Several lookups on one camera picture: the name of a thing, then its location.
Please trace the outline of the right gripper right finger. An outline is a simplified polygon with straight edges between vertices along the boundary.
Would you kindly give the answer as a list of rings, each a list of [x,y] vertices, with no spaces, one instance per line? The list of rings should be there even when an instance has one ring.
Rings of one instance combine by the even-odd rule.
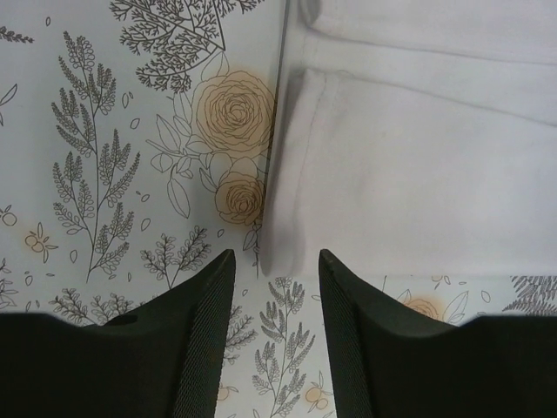
[[[319,290],[340,417],[553,417],[556,319],[418,313],[319,254]]]

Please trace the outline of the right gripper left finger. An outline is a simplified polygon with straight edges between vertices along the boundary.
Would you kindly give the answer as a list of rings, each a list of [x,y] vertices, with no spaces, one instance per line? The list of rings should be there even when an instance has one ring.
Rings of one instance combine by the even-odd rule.
[[[226,250],[195,276],[102,326],[1,317],[4,417],[211,417],[234,293]]]

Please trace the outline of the white t shirt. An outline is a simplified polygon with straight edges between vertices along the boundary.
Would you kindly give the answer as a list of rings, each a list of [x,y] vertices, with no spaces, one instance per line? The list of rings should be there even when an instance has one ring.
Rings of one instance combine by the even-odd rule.
[[[556,4],[291,1],[260,262],[556,270]]]

